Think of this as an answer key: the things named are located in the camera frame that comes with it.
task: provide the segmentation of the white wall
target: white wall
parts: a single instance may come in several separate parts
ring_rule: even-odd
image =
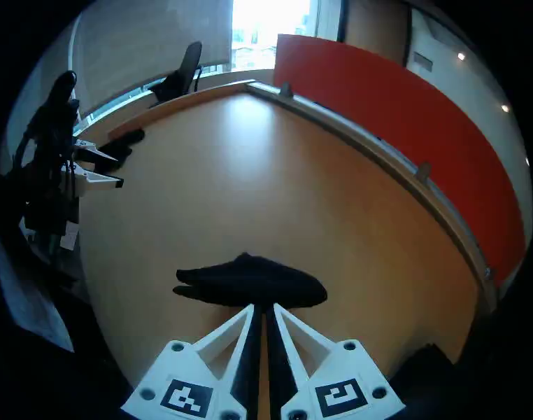
[[[413,61],[414,52],[433,62],[431,72]],[[422,15],[413,10],[407,69],[455,102],[490,142],[515,190],[523,218],[525,244],[528,246],[533,230],[533,209],[531,178],[525,161],[527,154],[523,138],[513,113],[505,113],[501,108],[502,104],[507,104],[501,88],[471,51],[464,49],[462,52],[466,55],[464,61],[457,58],[459,51],[437,41]]]
[[[470,41],[469,37],[465,32],[448,16],[446,15],[438,6],[436,6],[435,0],[395,0],[402,3],[411,4],[416,10],[424,11],[429,16],[432,16],[434,19],[437,19],[439,22],[442,22],[448,28],[451,28],[459,38],[464,40],[464,42],[469,46],[474,46]]]
[[[341,0],[318,0],[311,2],[310,16],[318,16],[315,36],[336,41],[341,19]]]
[[[13,158],[17,146],[22,140],[22,135],[27,128],[29,120],[34,116],[37,108],[47,99],[48,92],[43,90],[43,78],[41,75],[42,65],[41,62],[38,62],[26,80],[10,112],[10,117],[6,124],[6,147],[11,158]],[[24,153],[23,162],[28,162],[33,157],[33,148],[31,146],[29,144]]]

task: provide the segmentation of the red divider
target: red divider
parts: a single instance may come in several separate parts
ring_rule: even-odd
[[[278,35],[274,83],[283,82],[386,140],[415,165],[429,162],[430,178],[497,270],[496,285],[503,283],[525,253],[523,221],[499,158],[460,108],[394,62],[307,36]]]

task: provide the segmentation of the black object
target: black object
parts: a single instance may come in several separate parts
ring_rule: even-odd
[[[292,91],[292,86],[288,82],[282,83],[282,87],[280,88],[280,96],[284,98],[291,99],[294,97],[294,93]]]
[[[339,29],[336,33],[336,42],[346,43],[346,26],[348,25],[348,9],[350,6],[347,1],[341,2],[341,15],[339,16]]]
[[[408,358],[389,381],[389,385],[408,405],[428,391],[443,386],[454,373],[454,365],[438,346],[429,344]]]
[[[327,403],[327,396],[334,395],[335,398],[344,397],[347,395],[345,388],[346,386],[352,386],[357,397],[353,398],[352,400],[340,402],[339,404],[329,405]],[[336,394],[333,394],[334,389],[338,389]],[[367,405],[366,397],[356,379],[349,379],[347,381],[317,386],[315,388],[315,396],[317,397],[317,402],[319,403],[319,408],[321,409],[323,418],[343,414]]]
[[[110,141],[105,146],[100,147],[100,152],[117,159],[117,161],[101,158],[94,162],[96,164],[95,172],[99,174],[107,174],[108,172],[113,172],[121,168],[125,163],[125,160],[127,160],[132,153],[130,146],[144,140],[144,136],[144,130],[139,128],[123,134],[118,139]]]
[[[288,420],[307,420],[307,413],[302,409],[298,409],[288,414]]]
[[[175,398],[175,391],[179,392],[183,389],[189,389],[188,395]],[[169,384],[169,387],[162,398],[160,405],[168,408],[173,412],[181,412],[189,414],[194,417],[201,417],[204,419],[210,406],[212,399],[213,388],[207,386],[191,384],[190,382],[179,381],[173,379]],[[171,403],[171,397],[177,399],[173,404]],[[197,405],[198,411],[193,410],[193,406]]]
[[[223,412],[220,415],[220,420],[239,420],[240,416],[236,412]]]
[[[387,395],[387,390],[380,386],[379,388],[375,388],[374,391],[371,393],[371,396],[374,397],[377,400],[380,400],[381,398],[385,398]]]
[[[237,366],[234,383],[230,390],[237,402],[245,407],[247,420],[257,420],[259,412],[261,331],[262,311],[260,308],[255,308],[247,333],[247,340],[241,351],[241,359]],[[238,420],[239,415],[235,415],[227,416],[226,419]]]
[[[185,56],[179,69],[167,76],[163,82],[150,87],[150,90],[156,94],[158,104],[189,93],[194,73],[197,69],[200,69],[197,80],[194,82],[194,91],[197,91],[202,73],[202,67],[199,66],[201,52],[202,42],[196,41],[190,44],[185,51]]]
[[[70,99],[76,85],[76,74],[61,74],[47,100],[29,121],[17,147],[6,183],[13,184],[14,200],[22,202],[25,225],[44,234],[63,235],[70,213],[70,197],[76,196],[73,173],[72,135],[79,102]],[[36,143],[34,159],[22,167],[24,151],[30,140]],[[65,166],[64,192],[61,191],[61,169]]]
[[[189,286],[177,286],[175,293],[229,307],[250,303],[286,309],[312,307],[327,299],[327,291],[313,276],[263,257],[242,253],[225,264],[177,270],[177,278]]]
[[[269,355],[269,400],[271,420],[281,420],[280,410],[297,393],[297,384],[276,323],[273,307],[265,314],[266,348]]]

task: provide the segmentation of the black chair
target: black chair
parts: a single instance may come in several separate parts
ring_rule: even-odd
[[[201,52],[202,42],[197,41],[190,44],[185,51],[185,56],[183,57],[179,69],[167,76],[163,82],[150,87],[150,90],[156,94],[158,100],[158,103],[155,105],[165,101],[171,101],[172,99],[179,98],[180,96],[189,93],[194,73],[199,69],[199,75],[194,82],[194,91],[197,91],[202,73],[202,66],[199,66]]]

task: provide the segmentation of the window blind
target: window blind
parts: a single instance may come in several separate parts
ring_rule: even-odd
[[[82,117],[176,70],[187,46],[201,65],[228,63],[233,0],[98,0],[83,11],[72,51]]]

